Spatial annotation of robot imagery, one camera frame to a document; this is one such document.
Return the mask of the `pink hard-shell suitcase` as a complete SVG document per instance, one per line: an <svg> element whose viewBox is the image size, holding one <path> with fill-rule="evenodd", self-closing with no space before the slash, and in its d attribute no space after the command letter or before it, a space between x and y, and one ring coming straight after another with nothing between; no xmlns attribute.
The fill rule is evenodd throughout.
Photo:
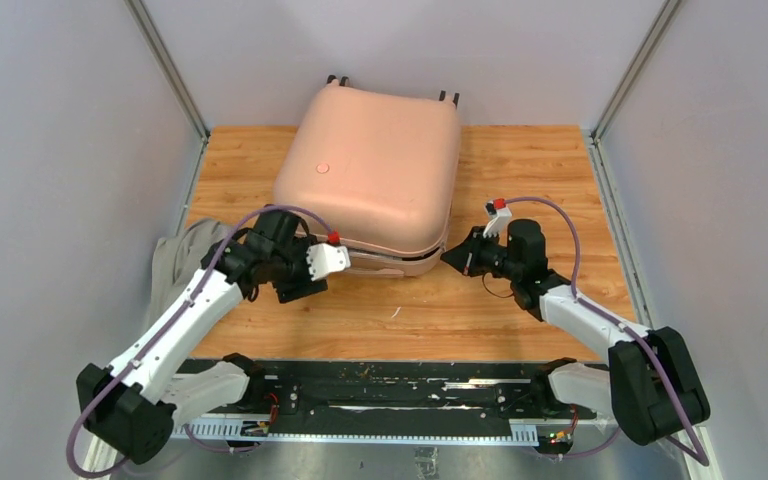
<svg viewBox="0 0 768 480"><path fill-rule="evenodd" d="M272 187L276 203L336 230L360 275L417 277L445 250L461 144L459 93L376 93L331 75L311 100Z"/></svg>

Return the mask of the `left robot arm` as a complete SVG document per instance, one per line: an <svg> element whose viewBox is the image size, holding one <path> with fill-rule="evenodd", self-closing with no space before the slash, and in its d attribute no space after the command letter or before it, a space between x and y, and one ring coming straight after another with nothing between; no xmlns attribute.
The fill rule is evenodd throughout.
<svg viewBox="0 0 768 480"><path fill-rule="evenodd" d="M175 429L217 407L258 411L267 389L245 356L230 355L185 381L173 378L223 317L257 299L261 285L287 303L325 291L328 276L350 265L338 230L302 207L267 204L222 230L151 327L106 365L89 363L78 374L70 468L100 478L151 461Z"/></svg>

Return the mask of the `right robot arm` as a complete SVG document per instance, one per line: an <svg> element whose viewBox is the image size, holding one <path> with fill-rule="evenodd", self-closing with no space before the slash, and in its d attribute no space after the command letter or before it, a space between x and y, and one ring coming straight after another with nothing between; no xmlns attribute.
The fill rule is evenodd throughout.
<svg viewBox="0 0 768 480"><path fill-rule="evenodd" d="M538 222L513 221L505 242L477 226L441 259L467 277L507 280L521 310L598 354L602 368L561 358L538 369L526 399L540 415L552 418L569 406L585 407L614 418L638 445L710 418L710 402L682 335L617 317L574 293L571 280L550 268Z"/></svg>

